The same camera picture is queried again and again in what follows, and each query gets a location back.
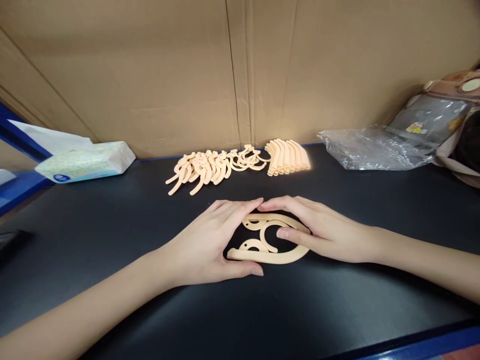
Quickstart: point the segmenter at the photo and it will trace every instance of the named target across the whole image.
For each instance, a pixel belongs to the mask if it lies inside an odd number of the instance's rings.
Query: clear plastic bag
[[[387,131],[387,126],[325,130],[318,137],[326,150],[347,170],[410,170],[430,163],[436,145],[412,144]]]

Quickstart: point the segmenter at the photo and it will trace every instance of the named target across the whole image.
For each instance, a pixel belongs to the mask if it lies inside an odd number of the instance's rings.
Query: brown cardboard
[[[426,81],[480,54],[475,0],[245,2],[256,146],[388,123]]]
[[[0,24],[100,142],[240,146],[225,1],[5,0]]]
[[[140,158],[386,123],[480,54],[475,0],[3,0],[0,98]]]
[[[0,140],[0,169],[16,172],[33,170],[36,166],[27,155]]]

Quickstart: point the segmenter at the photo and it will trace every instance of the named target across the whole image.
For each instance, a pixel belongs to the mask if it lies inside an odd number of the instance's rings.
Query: hand
[[[376,262],[380,256],[379,231],[382,229],[362,225],[321,203],[300,196],[284,196],[262,203],[258,210],[284,210],[297,216],[313,235],[281,227],[276,236],[303,245],[322,256],[348,263]]]
[[[263,276],[253,261],[230,261],[223,256],[235,229],[245,216],[263,202],[217,200],[167,244],[153,251],[166,262],[163,276],[169,276],[172,287],[216,283],[248,275]]]

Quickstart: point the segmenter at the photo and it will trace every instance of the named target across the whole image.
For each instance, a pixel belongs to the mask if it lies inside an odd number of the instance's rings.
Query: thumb
[[[291,241],[292,243],[303,245],[310,250],[313,250],[318,247],[319,238],[304,233],[303,231],[293,229],[291,227],[281,227],[276,231],[276,237],[280,239],[285,239]]]
[[[224,279],[244,278],[248,275],[263,276],[262,267],[253,261],[226,260]]]

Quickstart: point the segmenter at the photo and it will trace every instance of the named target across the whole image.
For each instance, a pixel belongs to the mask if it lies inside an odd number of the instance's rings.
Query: black tabletop
[[[56,185],[0,228],[32,234],[0,265],[0,336],[162,246],[217,199],[299,195],[364,224],[480,254],[480,191],[449,171],[344,170],[323,145],[306,150],[310,171],[233,172],[195,196],[189,195],[195,184],[167,194],[173,184],[165,180],[178,159],[136,161],[120,176]],[[276,229],[267,237],[275,238]],[[227,250],[255,235],[240,226]],[[291,264],[262,266],[264,277],[158,296],[84,357],[351,358],[476,324],[480,316],[473,303],[385,266],[312,251]]]

